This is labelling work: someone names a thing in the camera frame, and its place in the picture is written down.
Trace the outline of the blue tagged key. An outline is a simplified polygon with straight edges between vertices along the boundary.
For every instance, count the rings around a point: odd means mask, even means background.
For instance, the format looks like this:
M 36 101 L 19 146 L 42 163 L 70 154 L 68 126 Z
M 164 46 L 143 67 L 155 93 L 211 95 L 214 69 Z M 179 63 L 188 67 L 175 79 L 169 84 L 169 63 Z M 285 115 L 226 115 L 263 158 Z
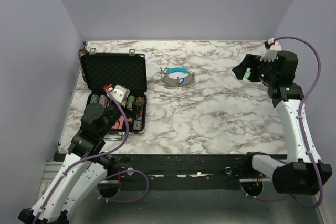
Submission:
M 179 78 L 177 84 L 180 86 L 184 83 L 184 81 L 185 81 L 185 78 Z

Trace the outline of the grey blue spiral keyring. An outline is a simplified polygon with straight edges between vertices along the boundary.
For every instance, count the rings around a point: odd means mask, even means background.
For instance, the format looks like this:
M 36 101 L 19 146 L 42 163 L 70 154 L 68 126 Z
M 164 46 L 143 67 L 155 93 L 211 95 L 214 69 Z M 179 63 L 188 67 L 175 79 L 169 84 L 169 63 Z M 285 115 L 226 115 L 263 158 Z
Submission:
M 196 83 L 195 74 L 184 67 L 160 68 L 161 81 L 166 88 L 189 88 Z M 182 85 L 178 85 L 179 78 L 185 78 Z

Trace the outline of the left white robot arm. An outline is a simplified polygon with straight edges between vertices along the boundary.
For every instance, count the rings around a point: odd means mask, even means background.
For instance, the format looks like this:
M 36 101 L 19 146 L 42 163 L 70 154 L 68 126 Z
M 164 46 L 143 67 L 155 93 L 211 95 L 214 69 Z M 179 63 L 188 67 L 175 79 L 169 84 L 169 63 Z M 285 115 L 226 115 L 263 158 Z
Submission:
M 101 149 L 117 120 L 127 117 L 127 98 L 109 97 L 108 107 L 99 103 L 85 107 L 80 130 L 72 138 L 60 170 L 41 198 L 20 212 L 22 223 L 68 223 L 74 209 L 98 182 L 121 174 L 114 158 Z

